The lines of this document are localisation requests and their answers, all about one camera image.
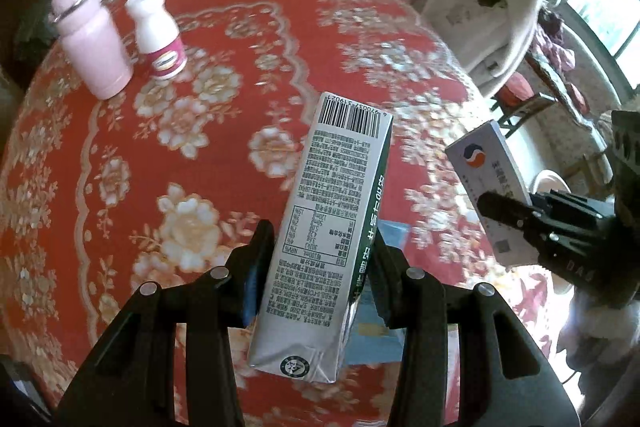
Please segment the white medicine tablet box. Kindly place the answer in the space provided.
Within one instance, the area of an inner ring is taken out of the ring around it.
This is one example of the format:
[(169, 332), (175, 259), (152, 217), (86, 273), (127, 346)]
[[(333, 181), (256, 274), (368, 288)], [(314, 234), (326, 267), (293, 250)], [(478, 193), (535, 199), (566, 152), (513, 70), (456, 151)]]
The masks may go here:
[(522, 231), (480, 213), (478, 201), (484, 193), (496, 193), (526, 205), (532, 203), (498, 124), (494, 120), (484, 122), (448, 145), (445, 152), (500, 265), (505, 268), (536, 265), (538, 251), (526, 241)]

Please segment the red floral tablecloth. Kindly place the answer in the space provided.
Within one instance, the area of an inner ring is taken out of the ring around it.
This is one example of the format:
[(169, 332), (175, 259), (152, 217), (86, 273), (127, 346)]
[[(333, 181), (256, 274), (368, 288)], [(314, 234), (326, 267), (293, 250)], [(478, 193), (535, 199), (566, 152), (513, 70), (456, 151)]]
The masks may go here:
[[(108, 0), (129, 53), (126, 0)], [(137, 69), (100, 101), (55, 46), (1, 167), (1, 310), (15, 358), (57, 403), (144, 282), (190, 282), (257, 222), (279, 222), (322, 92), (394, 116), (383, 206), (410, 263), (446, 284), (495, 285), (541, 350), (551, 281), (492, 254), (446, 146), (488, 106), (404, 0), (166, 0), (186, 68)]]

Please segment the pink thermos bottle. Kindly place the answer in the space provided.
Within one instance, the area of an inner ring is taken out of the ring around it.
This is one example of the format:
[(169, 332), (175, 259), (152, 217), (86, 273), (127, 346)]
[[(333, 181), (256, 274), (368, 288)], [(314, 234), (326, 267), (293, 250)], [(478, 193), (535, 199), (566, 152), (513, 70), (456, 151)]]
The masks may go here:
[(127, 86), (134, 70), (101, 0), (51, 0), (50, 21), (70, 64), (96, 98), (108, 100)]

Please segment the small red cushioned stool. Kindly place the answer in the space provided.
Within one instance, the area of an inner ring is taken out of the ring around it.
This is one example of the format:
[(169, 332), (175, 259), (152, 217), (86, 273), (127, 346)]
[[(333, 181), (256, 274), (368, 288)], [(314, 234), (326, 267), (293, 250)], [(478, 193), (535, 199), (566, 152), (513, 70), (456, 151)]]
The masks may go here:
[(533, 118), (556, 103), (556, 98), (542, 92), (535, 92), (527, 79), (519, 72), (498, 90), (492, 98), (495, 103), (491, 110), (500, 109), (502, 116), (498, 126), (506, 130), (506, 139)]

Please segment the white pink supplement bottle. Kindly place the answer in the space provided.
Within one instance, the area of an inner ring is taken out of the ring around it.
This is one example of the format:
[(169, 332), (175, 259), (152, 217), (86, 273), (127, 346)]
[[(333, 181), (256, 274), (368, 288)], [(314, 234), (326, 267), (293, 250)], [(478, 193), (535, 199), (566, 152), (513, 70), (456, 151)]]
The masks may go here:
[(127, 0), (134, 38), (143, 66), (155, 80), (174, 78), (186, 67), (180, 30), (165, 8), (165, 0)]

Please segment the white chair with coat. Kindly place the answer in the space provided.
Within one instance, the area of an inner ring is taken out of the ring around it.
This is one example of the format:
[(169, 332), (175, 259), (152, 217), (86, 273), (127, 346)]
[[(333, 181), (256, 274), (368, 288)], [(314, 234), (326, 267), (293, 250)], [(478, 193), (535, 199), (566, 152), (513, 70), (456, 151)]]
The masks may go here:
[(485, 98), (523, 61), (544, 0), (408, 0)]

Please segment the light blue snack bag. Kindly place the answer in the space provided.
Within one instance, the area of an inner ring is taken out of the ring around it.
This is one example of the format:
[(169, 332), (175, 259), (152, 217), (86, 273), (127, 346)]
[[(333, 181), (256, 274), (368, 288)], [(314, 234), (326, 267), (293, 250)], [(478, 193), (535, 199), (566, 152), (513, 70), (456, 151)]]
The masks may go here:
[(405, 331), (389, 329), (378, 315), (370, 277), (360, 295), (355, 322), (346, 346), (345, 364), (372, 365), (400, 362)]

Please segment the beige trash bucket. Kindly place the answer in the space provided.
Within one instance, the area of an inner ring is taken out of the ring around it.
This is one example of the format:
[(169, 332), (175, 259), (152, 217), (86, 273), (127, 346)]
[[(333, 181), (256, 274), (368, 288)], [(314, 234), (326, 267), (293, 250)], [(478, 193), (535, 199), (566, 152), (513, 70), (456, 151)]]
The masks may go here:
[(552, 192), (570, 193), (570, 187), (556, 172), (544, 169), (538, 172), (529, 185), (530, 201), (539, 205)]

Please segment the white green milk carton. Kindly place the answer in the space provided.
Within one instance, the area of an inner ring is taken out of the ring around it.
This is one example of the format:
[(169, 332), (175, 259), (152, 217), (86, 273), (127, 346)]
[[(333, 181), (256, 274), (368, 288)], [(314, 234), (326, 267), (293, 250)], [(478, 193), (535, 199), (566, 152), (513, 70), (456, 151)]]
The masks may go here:
[(248, 349), (265, 373), (333, 384), (378, 233), (393, 117), (320, 96)]

